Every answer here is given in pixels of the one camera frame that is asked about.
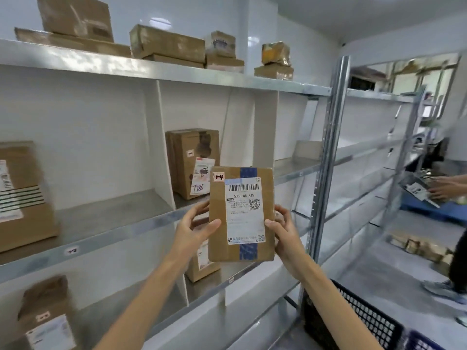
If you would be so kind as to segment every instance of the black plastic crate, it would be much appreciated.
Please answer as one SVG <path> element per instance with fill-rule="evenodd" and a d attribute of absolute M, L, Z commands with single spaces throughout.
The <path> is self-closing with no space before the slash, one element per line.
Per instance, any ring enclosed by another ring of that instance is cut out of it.
<path fill-rule="evenodd" d="M 332 280 L 332 282 L 334 282 L 337 289 L 352 306 L 358 317 L 379 341 L 380 345 L 385 350 L 397 349 L 397 345 L 404 330 L 402 324 L 376 309 L 368 302 L 362 300 L 338 282 L 334 280 Z M 306 295 L 306 300 L 304 302 L 304 317 L 305 331 L 321 345 L 324 350 L 339 350 L 339 347 L 337 347 L 336 342 L 326 328 L 326 325 L 308 295 Z"/>
<path fill-rule="evenodd" d="M 405 350 L 445 350 L 434 341 L 428 339 L 425 335 L 420 334 L 416 330 L 411 330 L 407 342 L 405 344 Z"/>

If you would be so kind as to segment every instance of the gray floor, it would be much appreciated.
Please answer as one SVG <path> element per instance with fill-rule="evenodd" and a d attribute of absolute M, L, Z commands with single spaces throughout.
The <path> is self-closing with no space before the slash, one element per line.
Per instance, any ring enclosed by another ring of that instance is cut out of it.
<path fill-rule="evenodd" d="M 388 228 L 425 236 L 454 248 L 464 229 L 422 215 L 400 211 Z M 447 350 L 467 349 L 467 328 L 455 316 L 467 306 L 432 297 L 420 286 L 422 280 L 444 281 L 432 263 L 391 245 L 387 236 L 377 241 L 339 280 L 405 327 L 416 329 Z"/>

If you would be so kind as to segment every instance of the person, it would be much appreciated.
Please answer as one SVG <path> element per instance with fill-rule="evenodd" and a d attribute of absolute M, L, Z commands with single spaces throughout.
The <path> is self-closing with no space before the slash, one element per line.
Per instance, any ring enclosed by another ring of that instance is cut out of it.
<path fill-rule="evenodd" d="M 433 198 L 452 199 L 467 195 L 467 175 L 436 177 L 435 182 L 436 187 L 429 189 Z M 467 304 L 467 229 L 457 243 L 448 276 L 445 282 L 424 281 L 422 286 L 431 294 Z M 467 327 L 467 314 L 456 320 Z"/>
<path fill-rule="evenodd" d="M 282 217 L 264 224 L 278 238 L 276 252 L 287 270 L 306 289 L 324 323 L 341 350 L 382 350 L 376 338 L 358 318 L 334 284 L 306 253 L 292 222 L 290 211 L 280 205 L 275 210 Z M 207 222 L 194 220 L 209 211 L 209 202 L 194 205 L 178 223 L 172 248 L 149 275 L 138 295 L 110 327 L 94 350 L 140 350 L 154 324 L 175 280 L 182 274 L 201 243 L 220 226 L 216 219 L 201 231 L 193 228 Z"/>

